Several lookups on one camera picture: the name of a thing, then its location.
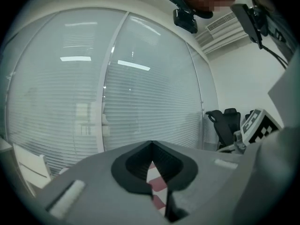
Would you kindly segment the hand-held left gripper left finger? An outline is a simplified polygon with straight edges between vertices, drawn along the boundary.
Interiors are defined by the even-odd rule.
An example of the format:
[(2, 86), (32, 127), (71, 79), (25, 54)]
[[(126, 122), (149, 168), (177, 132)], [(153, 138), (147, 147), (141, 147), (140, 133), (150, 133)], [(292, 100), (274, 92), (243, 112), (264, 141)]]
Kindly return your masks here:
[(37, 195), (59, 225), (170, 225), (147, 183), (151, 142), (87, 157)]

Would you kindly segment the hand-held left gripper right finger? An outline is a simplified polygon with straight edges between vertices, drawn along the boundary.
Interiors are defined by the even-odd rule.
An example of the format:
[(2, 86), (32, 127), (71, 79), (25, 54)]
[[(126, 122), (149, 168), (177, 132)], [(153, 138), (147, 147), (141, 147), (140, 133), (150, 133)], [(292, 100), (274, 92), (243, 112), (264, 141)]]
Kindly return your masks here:
[(170, 218), (152, 212), (151, 225), (234, 225), (234, 173), (242, 155), (152, 141), (153, 161), (167, 184)]

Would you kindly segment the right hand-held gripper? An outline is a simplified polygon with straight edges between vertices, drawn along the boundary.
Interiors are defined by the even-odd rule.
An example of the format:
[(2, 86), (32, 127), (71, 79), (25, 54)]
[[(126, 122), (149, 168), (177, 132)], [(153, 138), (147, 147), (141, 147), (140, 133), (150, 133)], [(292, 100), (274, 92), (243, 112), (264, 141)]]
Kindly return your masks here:
[(262, 142), (268, 135), (281, 130), (282, 127), (264, 109), (255, 109), (247, 120), (241, 125), (239, 131), (233, 134), (233, 145), (218, 149), (221, 153), (243, 154), (246, 148), (252, 143)]

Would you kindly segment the black office chair with headrest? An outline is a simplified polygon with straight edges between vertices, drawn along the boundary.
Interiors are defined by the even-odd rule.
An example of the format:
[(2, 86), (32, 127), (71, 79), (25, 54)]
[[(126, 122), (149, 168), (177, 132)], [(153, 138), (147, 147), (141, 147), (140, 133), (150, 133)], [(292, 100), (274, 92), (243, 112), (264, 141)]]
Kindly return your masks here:
[(222, 149), (233, 144), (233, 133), (230, 125), (232, 122), (231, 113), (222, 113), (220, 110), (208, 111), (209, 120), (213, 123), (214, 129), (218, 135), (218, 149)]

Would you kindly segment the table with checkered tablecloth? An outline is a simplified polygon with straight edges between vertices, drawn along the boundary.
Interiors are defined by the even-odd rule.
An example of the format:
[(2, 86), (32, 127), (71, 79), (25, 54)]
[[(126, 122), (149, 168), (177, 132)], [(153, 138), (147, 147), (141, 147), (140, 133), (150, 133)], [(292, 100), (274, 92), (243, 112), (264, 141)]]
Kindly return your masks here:
[(167, 203), (167, 185), (153, 162), (149, 166), (146, 181), (152, 187), (154, 206), (164, 216)]

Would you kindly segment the white wooden chair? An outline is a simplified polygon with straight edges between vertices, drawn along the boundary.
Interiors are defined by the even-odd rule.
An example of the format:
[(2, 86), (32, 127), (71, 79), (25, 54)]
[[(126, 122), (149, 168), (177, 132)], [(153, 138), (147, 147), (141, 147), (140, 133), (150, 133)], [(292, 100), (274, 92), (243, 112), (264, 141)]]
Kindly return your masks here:
[(32, 185), (43, 189), (53, 178), (46, 157), (43, 154), (35, 155), (16, 144), (13, 144), (13, 149), (25, 184), (35, 196), (36, 193)]

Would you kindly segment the white side desk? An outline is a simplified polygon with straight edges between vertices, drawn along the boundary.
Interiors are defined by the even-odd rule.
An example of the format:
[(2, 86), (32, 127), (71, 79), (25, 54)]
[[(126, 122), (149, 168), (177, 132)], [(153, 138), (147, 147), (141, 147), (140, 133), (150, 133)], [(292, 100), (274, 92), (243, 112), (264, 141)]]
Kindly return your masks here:
[(12, 149), (13, 149), (12, 145), (10, 145), (6, 140), (4, 140), (0, 136), (0, 153), (4, 153), (4, 152), (10, 151)]

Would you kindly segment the white ceiling pipes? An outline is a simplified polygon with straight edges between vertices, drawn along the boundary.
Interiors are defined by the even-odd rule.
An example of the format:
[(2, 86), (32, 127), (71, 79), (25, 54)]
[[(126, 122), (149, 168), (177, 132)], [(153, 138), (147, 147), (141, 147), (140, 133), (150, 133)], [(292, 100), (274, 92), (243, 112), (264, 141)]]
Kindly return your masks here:
[(200, 47), (205, 54), (208, 54), (245, 37), (248, 37), (247, 33), (241, 27), (239, 27), (220, 35), (217, 38), (214, 38), (205, 45), (200, 45)]

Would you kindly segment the white ceiling air vent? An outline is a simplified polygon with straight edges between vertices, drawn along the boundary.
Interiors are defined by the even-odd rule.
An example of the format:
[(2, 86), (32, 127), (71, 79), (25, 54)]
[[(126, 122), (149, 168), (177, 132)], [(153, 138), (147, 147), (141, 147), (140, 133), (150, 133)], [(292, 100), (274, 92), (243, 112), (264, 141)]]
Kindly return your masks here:
[(223, 29), (225, 26), (229, 26), (229, 25), (235, 23), (236, 20), (237, 20), (236, 15), (233, 12), (230, 12), (230, 13), (218, 18), (214, 22), (208, 24), (206, 26), (206, 29), (210, 33), (215, 33), (217, 31)]

